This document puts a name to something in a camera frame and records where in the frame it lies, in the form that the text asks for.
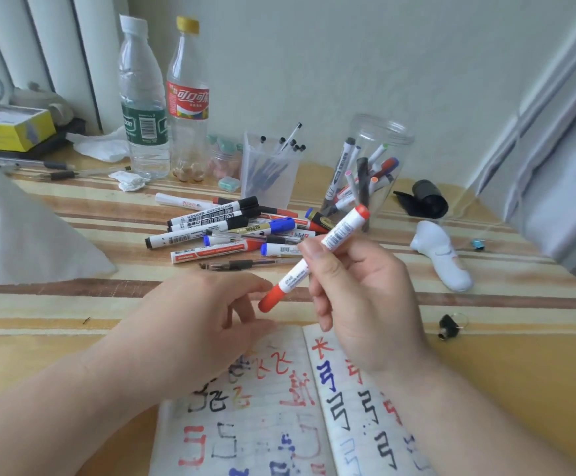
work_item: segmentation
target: plastic bottle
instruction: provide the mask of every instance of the plastic bottle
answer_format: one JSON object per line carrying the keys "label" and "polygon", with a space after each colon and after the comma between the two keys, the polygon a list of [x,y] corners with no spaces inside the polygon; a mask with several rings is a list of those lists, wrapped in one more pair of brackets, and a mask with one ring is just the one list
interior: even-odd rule
{"label": "plastic bottle", "polygon": [[131,168],[151,179],[171,169],[167,143],[167,110],[162,72],[147,42],[147,21],[120,15],[125,40],[118,70]]}
{"label": "plastic bottle", "polygon": [[177,17],[180,41],[167,72],[169,150],[173,174],[181,181],[204,179],[207,165],[209,86],[204,60],[197,47],[200,23]]}

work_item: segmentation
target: right hand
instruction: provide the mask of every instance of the right hand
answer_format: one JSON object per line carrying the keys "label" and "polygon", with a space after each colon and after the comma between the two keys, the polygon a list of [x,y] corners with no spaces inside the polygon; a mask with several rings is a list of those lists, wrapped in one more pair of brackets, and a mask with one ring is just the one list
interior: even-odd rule
{"label": "right hand", "polygon": [[299,245],[323,331],[332,325],[347,356],[372,376],[408,381],[435,365],[402,261],[373,240],[350,238],[332,254],[321,237]]}

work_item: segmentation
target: wall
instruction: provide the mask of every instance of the wall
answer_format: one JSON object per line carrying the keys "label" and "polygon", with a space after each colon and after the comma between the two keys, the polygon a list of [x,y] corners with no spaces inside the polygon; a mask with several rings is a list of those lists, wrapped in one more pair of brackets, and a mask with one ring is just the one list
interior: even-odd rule
{"label": "wall", "polygon": [[576,24],[576,0],[129,0],[166,67],[200,20],[209,130],[286,135],[335,164],[354,113],[409,124],[403,176],[465,185]]}

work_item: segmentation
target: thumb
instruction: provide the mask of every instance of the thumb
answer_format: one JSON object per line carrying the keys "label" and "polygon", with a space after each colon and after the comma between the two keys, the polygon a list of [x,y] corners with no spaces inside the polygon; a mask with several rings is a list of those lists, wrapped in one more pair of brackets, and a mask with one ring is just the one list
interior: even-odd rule
{"label": "thumb", "polygon": [[236,324],[223,331],[224,348],[232,359],[248,351],[261,339],[275,332],[277,323],[271,319],[254,319],[250,322]]}
{"label": "thumb", "polygon": [[358,282],[343,267],[343,264],[321,242],[307,238],[299,244],[301,253],[308,263],[310,272],[324,288],[332,307],[351,303],[360,295]]}

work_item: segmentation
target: open notebook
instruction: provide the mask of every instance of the open notebook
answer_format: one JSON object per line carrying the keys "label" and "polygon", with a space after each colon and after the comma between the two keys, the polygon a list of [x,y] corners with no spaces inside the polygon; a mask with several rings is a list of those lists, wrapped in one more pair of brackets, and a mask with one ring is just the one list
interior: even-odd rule
{"label": "open notebook", "polygon": [[165,401],[149,476],[434,475],[334,332],[285,326],[227,373]]}

